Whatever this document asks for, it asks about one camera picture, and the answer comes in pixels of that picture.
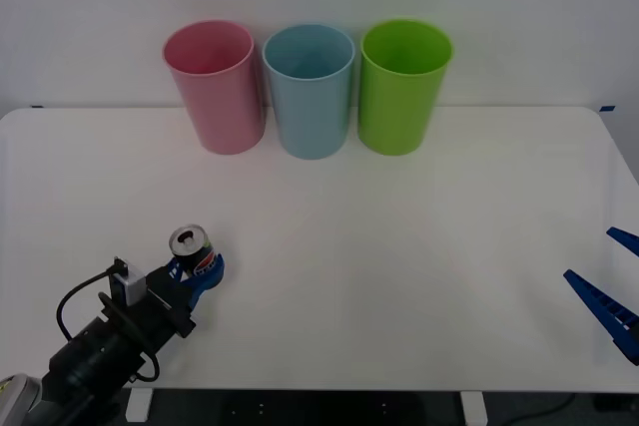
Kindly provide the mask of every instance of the green cup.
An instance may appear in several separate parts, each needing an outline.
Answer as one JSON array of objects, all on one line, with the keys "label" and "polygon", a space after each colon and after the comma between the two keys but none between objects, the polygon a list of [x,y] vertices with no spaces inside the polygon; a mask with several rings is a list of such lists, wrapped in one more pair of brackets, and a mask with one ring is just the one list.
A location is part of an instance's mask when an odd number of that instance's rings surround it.
[{"label": "green cup", "polygon": [[439,85],[452,58],[450,39],[417,20],[390,20],[361,40],[359,138],[384,155],[421,144]]}]

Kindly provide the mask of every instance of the table surface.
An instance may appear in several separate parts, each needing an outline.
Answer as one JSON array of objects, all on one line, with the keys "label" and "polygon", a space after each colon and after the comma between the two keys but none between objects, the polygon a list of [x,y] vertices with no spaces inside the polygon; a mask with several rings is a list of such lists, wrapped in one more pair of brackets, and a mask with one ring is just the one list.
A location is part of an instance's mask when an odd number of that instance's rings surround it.
[{"label": "table surface", "polygon": [[[161,351],[158,387],[639,392],[562,278],[573,268],[639,310],[639,258],[605,235],[639,231],[639,187],[586,109],[440,108],[411,155],[352,132],[319,161],[287,155],[272,119],[255,148],[223,157],[182,109],[13,112],[0,122],[0,376],[44,374],[63,294],[114,255],[166,263],[190,222],[227,274],[194,333]],[[99,290],[68,303],[72,333]]]}]

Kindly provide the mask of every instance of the cup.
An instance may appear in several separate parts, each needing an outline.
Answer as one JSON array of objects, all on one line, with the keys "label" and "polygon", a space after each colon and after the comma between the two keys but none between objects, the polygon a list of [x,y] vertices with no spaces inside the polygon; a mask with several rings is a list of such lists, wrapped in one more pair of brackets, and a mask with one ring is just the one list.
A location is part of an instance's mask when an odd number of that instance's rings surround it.
[{"label": "cup", "polygon": [[200,143],[216,154],[244,152],[264,134],[254,51],[249,31],[225,20],[189,25],[164,46]]},{"label": "cup", "polygon": [[355,47],[343,31],[302,24],[273,35],[263,49],[280,141],[300,159],[321,159],[348,130]]},{"label": "cup", "polygon": [[421,144],[452,43],[418,20],[390,20],[361,40],[358,131],[384,155],[404,155]]}]

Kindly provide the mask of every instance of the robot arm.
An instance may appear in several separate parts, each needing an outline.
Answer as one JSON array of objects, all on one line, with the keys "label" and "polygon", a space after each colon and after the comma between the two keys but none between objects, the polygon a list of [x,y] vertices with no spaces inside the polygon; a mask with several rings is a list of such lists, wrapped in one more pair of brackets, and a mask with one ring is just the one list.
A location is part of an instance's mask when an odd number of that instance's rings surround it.
[{"label": "robot arm", "polygon": [[[111,399],[127,381],[157,379],[156,353],[174,334],[185,338],[193,331],[191,312],[204,290],[222,280],[224,260],[213,254],[204,274],[182,280],[189,271],[175,257],[144,276],[116,258],[106,274],[94,277],[109,277],[111,297],[99,294],[108,320],[96,317],[72,337],[50,359],[41,382],[25,375],[0,381],[0,426],[77,426],[110,419]],[[61,308],[58,318],[69,335]],[[143,353],[154,365],[151,377],[138,373]]]}]

